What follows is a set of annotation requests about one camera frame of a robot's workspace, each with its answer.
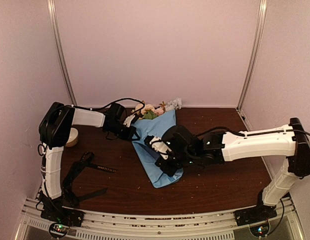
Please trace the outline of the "white rose stem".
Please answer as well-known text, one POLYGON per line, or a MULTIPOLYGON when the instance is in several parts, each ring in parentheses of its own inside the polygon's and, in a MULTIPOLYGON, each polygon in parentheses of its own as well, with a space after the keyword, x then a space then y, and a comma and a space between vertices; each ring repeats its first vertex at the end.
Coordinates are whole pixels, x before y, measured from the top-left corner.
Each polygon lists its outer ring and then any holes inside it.
POLYGON ((139 120, 153 120, 157 117, 155 107, 152 104, 146 104, 144 101, 139 103, 131 113, 137 115, 139 120))

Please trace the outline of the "large pink peony stem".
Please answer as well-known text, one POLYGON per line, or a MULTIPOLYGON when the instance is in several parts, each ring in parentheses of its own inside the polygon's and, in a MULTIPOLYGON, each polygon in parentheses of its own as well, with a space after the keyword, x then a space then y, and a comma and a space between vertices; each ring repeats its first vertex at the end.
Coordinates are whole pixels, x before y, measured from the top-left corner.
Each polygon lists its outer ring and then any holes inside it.
POLYGON ((162 101, 158 107, 154 108, 153 112, 158 117, 163 115, 164 113, 167 112, 167 104, 164 101, 162 101))

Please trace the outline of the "light blue flower stem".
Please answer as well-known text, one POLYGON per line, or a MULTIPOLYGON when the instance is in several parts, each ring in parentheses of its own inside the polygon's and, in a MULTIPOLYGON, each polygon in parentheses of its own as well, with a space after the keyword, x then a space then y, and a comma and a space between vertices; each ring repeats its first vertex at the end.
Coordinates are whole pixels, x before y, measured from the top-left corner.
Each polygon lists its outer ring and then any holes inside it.
POLYGON ((182 106, 183 106, 182 99, 180 97, 177 97, 166 103, 166 110, 167 111, 180 110, 182 106))

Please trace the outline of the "black ribbon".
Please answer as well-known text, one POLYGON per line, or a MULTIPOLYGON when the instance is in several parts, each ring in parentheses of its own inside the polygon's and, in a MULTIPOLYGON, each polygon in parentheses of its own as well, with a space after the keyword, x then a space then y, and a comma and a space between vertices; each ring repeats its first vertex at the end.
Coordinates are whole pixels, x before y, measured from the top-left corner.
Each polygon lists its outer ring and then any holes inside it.
POLYGON ((103 187, 102 189, 98 189, 84 195, 77 195, 76 190, 74 190, 74 186, 77 184, 78 180, 84 178, 83 174, 87 171, 87 169, 93 169, 109 174, 114 174, 118 171, 115 168, 96 164, 93 162, 94 159, 95 154, 91 151, 86 151, 78 161, 75 161, 71 165, 61 185, 63 200, 66 202, 67 206, 72 208, 78 207, 81 202, 99 197, 107 192, 108 187, 103 187))

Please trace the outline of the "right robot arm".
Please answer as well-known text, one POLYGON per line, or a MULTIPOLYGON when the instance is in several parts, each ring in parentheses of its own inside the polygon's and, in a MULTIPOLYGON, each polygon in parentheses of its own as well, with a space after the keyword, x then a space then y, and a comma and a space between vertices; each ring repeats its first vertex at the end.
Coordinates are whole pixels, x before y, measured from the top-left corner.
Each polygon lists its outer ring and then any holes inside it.
POLYGON ((285 161, 271 183, 260 191, 251 210, 254 220, 263 220, 286 195, 297 179, 310 175, 310 133, 297 117, 289 124, 257 131, 233 131, 214 127, 199 134, 183 125, 169 128, 161 137, 144 141, 160 154, 156 161, 168 176, 186 166, 223 164, 251 157, 284 156, 285 161))

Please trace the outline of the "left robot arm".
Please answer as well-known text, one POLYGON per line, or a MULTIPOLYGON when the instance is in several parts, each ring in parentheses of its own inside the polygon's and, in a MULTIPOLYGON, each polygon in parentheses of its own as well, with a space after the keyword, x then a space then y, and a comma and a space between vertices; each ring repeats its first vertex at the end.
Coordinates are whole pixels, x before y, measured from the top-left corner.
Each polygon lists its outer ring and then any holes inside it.
POLYGON ((77 199, 70 190, 72 181, 67 180, 66 187, 61 188, 60 179, 62 155, 72 127, 100 128, 106 133, 113 133, 121 140, 133 141, 133 136, 137 134, 133 123, 138 120, 141 110, 142 107, 139 107, 123 118, 126 108, 118 100, 100 108, 66 105, 61 102, 51 105, 38 127, 40 144, 37 151, 42 157, 40 201, 44 205, 43 210, 56 222, 62 222, 67 218, 67 211, 63 207, 64 200, 72 206, 77 204, 77 199))

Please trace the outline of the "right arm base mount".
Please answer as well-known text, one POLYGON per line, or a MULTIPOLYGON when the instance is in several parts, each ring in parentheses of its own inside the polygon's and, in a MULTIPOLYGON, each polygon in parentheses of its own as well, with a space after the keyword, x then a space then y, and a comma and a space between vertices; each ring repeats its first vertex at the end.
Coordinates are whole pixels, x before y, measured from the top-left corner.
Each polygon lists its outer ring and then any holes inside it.
POLYGON ((276 206, 265 205, 261 200, 256 206, 243 208, 234 212, 237 226, 250 225, 254 237, 264 238, 271 232, 269 219, 277 216, 276 206))

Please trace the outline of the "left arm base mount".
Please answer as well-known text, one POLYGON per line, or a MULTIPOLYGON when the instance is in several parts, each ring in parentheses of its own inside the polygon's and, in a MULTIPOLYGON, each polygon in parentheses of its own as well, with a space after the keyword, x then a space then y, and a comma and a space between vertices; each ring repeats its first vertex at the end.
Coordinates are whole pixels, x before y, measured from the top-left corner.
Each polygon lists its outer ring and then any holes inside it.
POLYGON ((48 233, 54 239, 65 237, 72 227, 81 227, 85 213, 80 210, 62 208, 58 210, 49 210, 44 207, 40 217, 51 221, 48 227, 48 233))

